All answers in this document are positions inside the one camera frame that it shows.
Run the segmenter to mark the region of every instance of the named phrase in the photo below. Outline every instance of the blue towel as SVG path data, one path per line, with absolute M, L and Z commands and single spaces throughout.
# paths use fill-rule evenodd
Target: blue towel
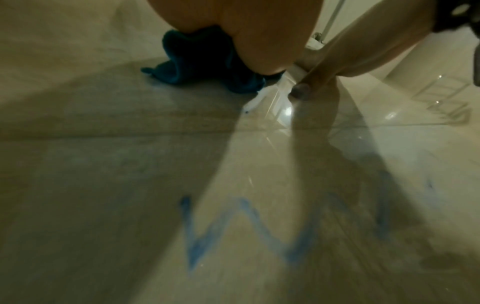
M 163 48 L 170 58 L 155 69 L 141 71 L 156 79 L 176 85 L 187 81 L 217 78 L 232 92 L 255 93 L 266 81 L 277 81 L 283 72 L 264 76 L 253 72 L 238 56 L 232 38 L 218 26 L 192 34 L 169 31 Z

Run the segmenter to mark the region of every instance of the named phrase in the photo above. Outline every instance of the blue cloth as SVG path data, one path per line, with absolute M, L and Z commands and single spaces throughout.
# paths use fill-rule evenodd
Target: blue cloth
M 232 92 L 254 93 L 267 81 L 277 81 L 283 74 L 264 76 L 247 68 L 232 38 L 218 26 L 192 34 L 169 31 L 163 37 L 163 48 L 170 60 L 141 71 L 172 85 L 217 78 Z

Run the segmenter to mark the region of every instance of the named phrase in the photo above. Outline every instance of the glossy floor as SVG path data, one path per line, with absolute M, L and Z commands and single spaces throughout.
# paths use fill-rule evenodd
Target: glossy floor
M 365 75 L 292 104 L 295 67 L 163 85 L 142 0 L 3 0 L 0 25 L 1 303 L 480 301 L 475 103 Z M 477 94 L 421 94 L 448 86 Z

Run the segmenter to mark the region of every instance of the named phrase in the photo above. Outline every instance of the person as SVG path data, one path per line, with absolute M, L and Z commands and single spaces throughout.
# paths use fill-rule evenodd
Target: person
M 354 77 L 382 66 L 431 32 L 480 21 L 479 0 L 382 0 L 313 51 L 305 45 L 323 0 L 148 1 L 180 32 L 220 26 L 256 73 L 273 75 L 296 63 L 308 72 L 290 94 L 300 100 L 335 76 Z

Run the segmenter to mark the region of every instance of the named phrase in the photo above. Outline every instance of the tiled floor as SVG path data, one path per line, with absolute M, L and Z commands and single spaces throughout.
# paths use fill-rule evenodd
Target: tiled floor
M 479 302 L 474 103 L 163 85 L 143 0 L 4 0 L 0 26 L 0 303 Z

